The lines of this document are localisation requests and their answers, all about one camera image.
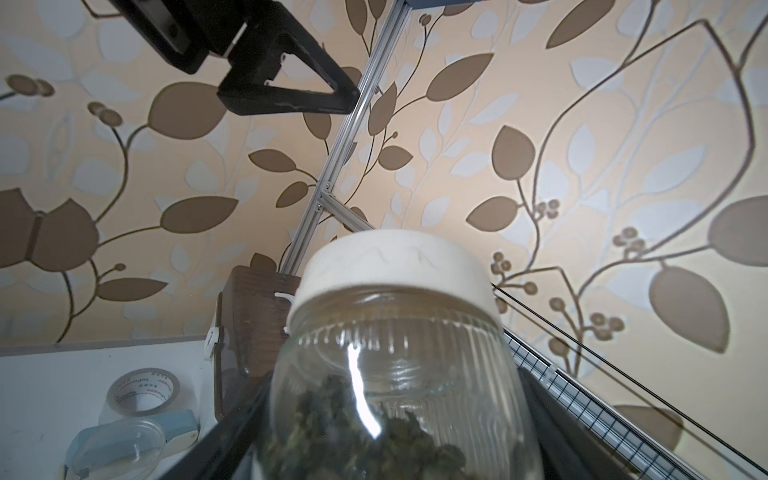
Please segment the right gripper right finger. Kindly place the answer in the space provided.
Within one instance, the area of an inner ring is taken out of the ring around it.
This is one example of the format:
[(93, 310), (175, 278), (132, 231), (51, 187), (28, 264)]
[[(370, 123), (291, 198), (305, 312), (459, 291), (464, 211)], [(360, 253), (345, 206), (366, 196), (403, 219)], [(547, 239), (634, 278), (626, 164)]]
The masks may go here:
[(539, 383), (518, 368), (543, 458), (545, 479), (623, 479), (624, 471), (588, 430)]

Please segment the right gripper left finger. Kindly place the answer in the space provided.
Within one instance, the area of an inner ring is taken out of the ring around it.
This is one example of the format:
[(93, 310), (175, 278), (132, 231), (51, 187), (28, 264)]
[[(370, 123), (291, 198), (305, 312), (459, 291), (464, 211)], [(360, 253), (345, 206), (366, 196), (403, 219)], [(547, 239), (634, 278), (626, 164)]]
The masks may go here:
[(258, 445), (270, 433), (272, 373), (249, 386), (237, 406), (161, 479), (261, 479)]

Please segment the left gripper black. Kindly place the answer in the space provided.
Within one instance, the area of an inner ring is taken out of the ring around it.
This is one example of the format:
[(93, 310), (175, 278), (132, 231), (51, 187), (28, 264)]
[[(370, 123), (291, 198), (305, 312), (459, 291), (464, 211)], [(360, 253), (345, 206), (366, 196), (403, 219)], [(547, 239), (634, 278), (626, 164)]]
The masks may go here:
[(219, 99), (234, 114), (346, 115), (358, 103), (357, 81), (279, 1), (111, 4), (163, 60), (187, 74), (211, 54), (224, 56), (234, 42), (227, 53), (230, 70), (218, 87)]

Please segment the jar with beige lid back-left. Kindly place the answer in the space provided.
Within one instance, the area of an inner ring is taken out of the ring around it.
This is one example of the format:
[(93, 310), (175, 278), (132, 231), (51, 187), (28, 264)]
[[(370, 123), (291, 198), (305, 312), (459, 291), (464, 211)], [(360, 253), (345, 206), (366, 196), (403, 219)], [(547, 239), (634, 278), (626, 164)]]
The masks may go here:
[(268, 479), (540, 479), (488, 276), (462, 246), (369, 230), (308, 261), (270, 388)]

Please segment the clear jar with tea leaves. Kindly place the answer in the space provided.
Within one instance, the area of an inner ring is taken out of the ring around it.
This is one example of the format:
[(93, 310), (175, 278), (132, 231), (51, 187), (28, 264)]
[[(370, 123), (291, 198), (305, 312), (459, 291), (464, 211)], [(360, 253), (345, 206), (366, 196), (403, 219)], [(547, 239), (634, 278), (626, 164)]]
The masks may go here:
[(65, 479), (146, 479), (166, 446), (162, 428), (125, 419), (78, 433), (65, 457)]

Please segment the tape roll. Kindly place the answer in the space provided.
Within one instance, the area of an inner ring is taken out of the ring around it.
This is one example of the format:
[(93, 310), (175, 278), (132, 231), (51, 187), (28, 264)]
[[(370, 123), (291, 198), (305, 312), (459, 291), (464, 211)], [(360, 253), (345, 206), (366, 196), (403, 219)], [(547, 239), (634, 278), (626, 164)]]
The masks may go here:
[(153, 415), (166, 410), (180, 392), (179, 380), (173, 373), (143, 368), (115, 380), (107, 392), (106, 405), (124, 417)]

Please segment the brown lidded storage box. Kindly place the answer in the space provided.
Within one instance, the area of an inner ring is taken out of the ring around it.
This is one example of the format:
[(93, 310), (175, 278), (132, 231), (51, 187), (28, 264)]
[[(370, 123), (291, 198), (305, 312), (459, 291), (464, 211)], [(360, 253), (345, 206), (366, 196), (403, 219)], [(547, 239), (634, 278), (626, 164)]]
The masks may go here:
[(213, 408), (218, 421), (275, 366), (288, 338), (287, 315), (300, 279), (236, 266), (217, 299), (213, 323)]

